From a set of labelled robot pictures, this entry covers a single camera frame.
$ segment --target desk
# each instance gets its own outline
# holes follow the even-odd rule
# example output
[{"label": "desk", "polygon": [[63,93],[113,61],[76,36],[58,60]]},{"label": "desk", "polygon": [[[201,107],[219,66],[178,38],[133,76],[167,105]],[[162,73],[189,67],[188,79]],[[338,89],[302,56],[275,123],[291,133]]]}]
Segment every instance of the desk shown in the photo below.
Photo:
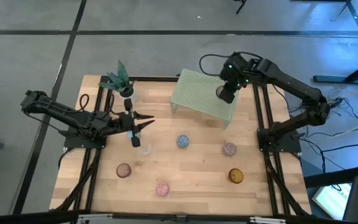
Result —
[{"label": "desk", "polygon": [[[79,97],[87,93],[90,100],[86,110],[93,111],[101,76],[85,75]],[[257,113],[252,85],[239,92],[233,121],[223,129],[223,121],[179,107],[175,114],[170,98],[176,82],[135,82],[138,99],[134,109],[141,114],[155,116],[155,122],[142,130],[142,144],[149,142],[152,152],[139,154],[131,146],[126,134],[108,137],[101,151],[99,170],[94,188],[91,211],[198,215],[271,215],[270,198],[263,155],[259,151],[256,129]],[[107,91],[104,90],[101,108]],[[288,119],[284,99],[268,86],[275,121]],[[117,96],[115,112],[124,106]],[[186,134],[190,145],[176,146],[176,138]],[[222,153],[222,146],[233,142],[237,152],[232,157]],[[84,149],[74,149],[62,160],[50,208],[59,206],[78,182]],[[305,183],[299,160],[289,153],[281,153],[285,183],[304,210],[310,212]],[[120,163],[132,167],[132,174],[120,179],[116,167]],[[243,171],[244,180],[233,184],[227,179],[232,168]],[[170,184],[167,196],[156,196],[156,183]],[[280,192],[275,188],[282,211]],[[85,207],[88,187],[85,186],[80,208]]]}]

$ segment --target green leaf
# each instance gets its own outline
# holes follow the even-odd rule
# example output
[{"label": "green leaf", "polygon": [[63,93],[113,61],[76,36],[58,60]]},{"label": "green leaf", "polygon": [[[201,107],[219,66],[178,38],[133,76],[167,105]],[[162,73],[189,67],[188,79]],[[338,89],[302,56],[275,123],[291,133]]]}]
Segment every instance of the green leaf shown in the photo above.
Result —
[{"label": "green leaf", "polygon": [[125,83],[125,85],[128,84],[129,82],[129,78],[128,78],[128,73],[127,70],[125,69],[124,64],[118,60],[118,77]]},{"label": "green leaf", "polygon": [[113,72],[107,74],[109,75],[109,78],[113,83],[119,83],[120,79],[117,75],[113,74]]},{"label": "green leaf", "polygon": [[119,88],[119,89],[116,90],[116,91],[119,92],[119,93],[122,93],[125,89],[126,89],[125,87],[121,87],[121,88]]},{"label": "green leaf", "polygon": [[118,86],[114,83],[100,83],[99,85],[103,88],[108,88],[108,89],[112,89],[112,90],[116,90],[116,91],[118,89]]}]

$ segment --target artificial plant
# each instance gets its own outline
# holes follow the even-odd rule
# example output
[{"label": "artificial plant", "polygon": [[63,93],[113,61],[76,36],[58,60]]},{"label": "artificial plant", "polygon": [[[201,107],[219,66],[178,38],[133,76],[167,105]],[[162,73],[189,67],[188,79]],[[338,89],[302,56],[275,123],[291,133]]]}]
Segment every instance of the artificial plant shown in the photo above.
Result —
[{"label": "artificial plant", "polygon": [[111,82],[100,83],[100,86],[103,88],[108,88],[116,90],[119,93],[123,93],[131,90],[134,86],[134,82],[129,83],[127,70],[125,69],[124,64],[120,60],[118,60],[117,75],[115,75],[113,72],[107,74],[109,75]]}]

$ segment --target black bracket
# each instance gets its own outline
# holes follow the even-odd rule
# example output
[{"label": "black bracket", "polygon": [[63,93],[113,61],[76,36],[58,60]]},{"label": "black bracket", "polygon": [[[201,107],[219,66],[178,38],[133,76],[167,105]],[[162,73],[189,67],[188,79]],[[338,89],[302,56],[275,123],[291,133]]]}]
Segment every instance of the black bracket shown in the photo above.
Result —
[{"label": "black bracket", "polygon": [[257,130],[259,148],[261,151],[268,152],[301,152],[301,146],[298,139],[293,139],[292,136],[299,136],[297,131],[293,130],[286,133],[277,141],[277,145],[268,144],[266,140],[268,129],[262,128]]},{"label": "black bracket", "polygon": [[186,223],[187,216],[185,214],[177,215],[177,222],[178,223]]},{"label": "black bracket", "polygon": [[[69,127],[68,131],[71,133],[76,133],[76,129]],[[89,139],[84,139],[79,136],[76,136],[73,134],[72,136],[66,136],[66,140],[64,143],[64,146],[67,148],[91,148],[91,149],[104,149],[104,146],[106,145],[106,139],[95,139],[94,141]]]}]

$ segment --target black cable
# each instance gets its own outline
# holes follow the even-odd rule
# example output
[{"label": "black cable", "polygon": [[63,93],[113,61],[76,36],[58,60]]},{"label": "black cable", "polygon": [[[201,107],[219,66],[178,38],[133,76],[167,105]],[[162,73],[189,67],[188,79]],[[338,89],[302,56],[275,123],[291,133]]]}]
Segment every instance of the black cable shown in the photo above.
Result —
[{"label": "black cable", "polygon": [[[82,105],[82,99],[83,99],[84,96],[86,96],[86,102],[85,102],[85,105]],[[80,97],[80,109],[79,109],[79,111],[84,111],[85,107],[86,107],[86,105],[88,105],[89,101],[90,101],[90,96],[88,94],[82,94],[81,97]]]},{"label": "black cable", "polygon": [[[257,57],[257,58],[259,58],[259,59],[263,59],[261,56],[259,56],[259,55],[257,55],[257,54],[250,53],[250,52],[236,52],[236,53],[251,55],[251,56]],[[215,56],[215,57],[221,57],[221,58],[229,58],[231,55],[206,54],[206,55],[203,55],[203,56],[200,58],[200,60],[198,61],[198,66],[200,66],[200,70],[201,70],[205,75],[219,76],[219,74],[210,74],[210,73],[206,73],[206,72],[204,71],[203,66],[201,65],[201,61],[202,61],[205,57],[209,57],[209,56]]]},{"label": "black cable", "polygon": [[[32,119],[36,119],[37,121],[40,121],[41,123],[44,123],[44,124],[46,124],[46,125],[48,125],[48,126],[54,128],[54,129],[56,129],[56,130],[59,132],[59,134],[62,134],[62,132],[64,132],[63,130],[58,129],[58,128],[56,128],[55,126],[53,126],[53,125],[51,125],[51,124],[49,124],[49,123],[46,123],[45,121],[42,121],[41,119],[38,119],[38,118],[36,118],[36,117],[33,117],[33,116],[29,115],[28,113],[24,113],[24,114],[27,115],[28,117],[32,118]],[[84,135],[84,134],[82,133],[82,130],[77,129],[77,131],[78,131],[79,133],[81,133],[82,135]]]},{"label": "black cable", "polygon": [[60,156],[59,162],[58,162],[58,165],[57,165],[57,167],[58,167],[59,169],[60,169],[60,163],[62,162],[63,157],[64,157],[67,153],[69,153],[71,150],[73,150],[73,149],[74,149],[73,147],[67,148],[67,150]]},{"label": "black cable", "polygon": [[100,117],[99,119],[103,119],[105,118],[110,112],[112,114],[115,114],[115,115],[120,115],[119,113],[115,113],[113,110],[112,110],[112,106],[114,105],[114,99],[115,99],[115,96],[114,94],[110,94],[108,96],[108,102],[109,102],[109,110],[106,112],[106,114],[104,114],[102,117]]},{"label": "black cable", "polygon": [[321,159],[323,160],[323,164],[321,165],[321,169],[323,170],[323,173],[325,174],[326,173],[326,158],[325,158],[325,156],[323,154],[323,150],[321,150],[321,148],[318,147],[318,145],[316,145],[314,142],[306,140],[305,138],[300,138],[300,140],[306,141],[307,143],[309,143],[310,147],[312,147],[311,144],[313,144],[314,146],[316,146],[320,150],[320,156],[321,156]]},{"label": "black cable", "polygon": [[336,133],[336,134],[326,134],[326,133],[312,133],[312,134],[310,134],[309,136],[306,136],[306,138],[308,138],[308,137],[312,137],[312,136],[314,136],[315,134],[323,134],[323,135],[326,135],[326,136],[331,136],[331,137],[334,137],[335,135],[338,135],[338,134],[342,134],[343,132],[341,132],[341,133]]},{"label": "black cable", "polygon": [[339,186],[338,184],[332,184],[331,186],[333,187],[333,189],[335,189],[335,190],[337,190],[337,191],[342,191],[341,186]]},{"label": "black cable", "polygon": [[280,93],[280,91],[277,89],[277,87],[275,85],[272,85],[272,86],[276,90],[276,92],[278,94],[280,94],[284,98],[285,103],[287,104],[287,109],[288,109],[289,113],[296,112],[296,111],[298,111],[298,110],[300,110],[302,108],[302,103],[301,103],[300,106],[294,106],[294,107],[290,108],[290,104],[288,103],[288,100],[285,98],[285,96],[282,93]]},{"label": "black cable", "polygon": [[55,126],[53,126],[53,125],[51,125],[51,124],[49,124],[49,123],[46,123],[45,121],[42,121],[41,119],[38,119],[38,118],[36,118],[36,117],[33,117],[33,116],[29,115],[28,113],[24,113],[24,114],[27,115],[28,117],[32,118],[32,119],[36,119],[37,121],[40,121],[41,123],[44,123],[44,124],[49,125],[50,127],[56,129],[59,133],[62,131],[62,130],[56,128]]},{"label": "black cable", "polygon": [[338,114],[338,116],[342,116],[342,114],[338,113],[337,111],[330,111],[330,112],[328,113],[327,119],[329,119],[331,113],[336,113],[336,114]]},{"label": "black cable", "polygon": [[[317,151],[314,149],[314,147],[310,144],[310,143],[312,143],[312,144],[314,144],[318,149],[320,149],[314,142],[309,141],[309,140],[306,140],[305,138],[300,138],[300,140],[306,141],[306,142],[309,144],[310,148],[312,148],[312,150],[314,150],[314,152],[315,152],[317,155],[319,155],[319,156],[321,156],[321,157],[324,156],[324,154],[323,154],[323,155],[318,154],[318,152],[317,152]],[[325,159],[328,160],[329,162],[332,162],[335,166],[341,168],[342,170],[345,170],[345,168],[341,167],[340,165],[336,164],[334,161],[332,161],[332,160],[330,160],[330,159],[328,159],[327,157],[324,156],[324,160],[325,160]]]},{"label": "black cable", "polygon": [[353,145],[348,145],[348,146],[342,146],[342,147],[337,147],[335,149],[328,149],[328,150],[324,150],[323,152],[331,152],[331,151],[335,151],[335,150],[339,150],[339,149],[344,149],[346,147],[354,147],[354,146],[358,146],[358,144],[353,144]]},{"label": "black cable", "polygon": [[206,55],[203,55],[203,56],[200,58],[200,60],[198,61],[198,65],[200,66],[201,71],[202,71],[205,75],[219,76],[219,74],[217,74],[217,75],[215,75],[215,74],[210,74],[210,73],[206,73],[206,72],[203,70],[203,66],[201,65],[201,61],[203,60],[203,58],[209,57],[209,56],[228,58],[228,57],[230,57],[230,55],[229,55],[229,56],[225,56],[225,55],[218,55],[218,54],[206,54]]},{"label": "black cable", "polygon": [[236,53],[251,55],[251,56],[257,57],[259,59],[263,59],[261,56],[259,56],[257,54],[250,53],[250,52],[236,52]]},{"label": "black cable", "polygon": [[306,133],[305,133],[305,136],[307,136],[308,134],[309,134],[309,126],[306,125]]},{"label": "black cable", "polygon": [[354,110],[353,110],[353,107],[352,107],[351,104],[349,103],[349,100],[348,100],[347,98],[344,98],[344,101],[345,101],[345,103],[347,103],[347,105],[350,106],[353,115],[358,119],[358,116],[355,114],[355,112],[354,112]]}]

